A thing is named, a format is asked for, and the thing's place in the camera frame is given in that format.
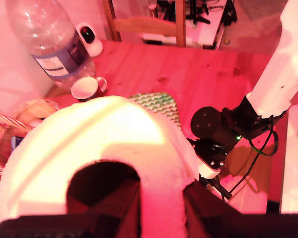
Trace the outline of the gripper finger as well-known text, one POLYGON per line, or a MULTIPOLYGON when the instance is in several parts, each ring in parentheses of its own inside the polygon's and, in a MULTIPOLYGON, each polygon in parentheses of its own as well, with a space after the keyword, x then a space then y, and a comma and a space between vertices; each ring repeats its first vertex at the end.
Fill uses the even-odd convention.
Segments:
POLYGON ((189 238, 249 238, 242 214, 194 181, 183 190, 189 238))
POLYGON ((140 182, 125 180, 115 191, 98 202, 93 214, 92 237, 139 237, 140 182))

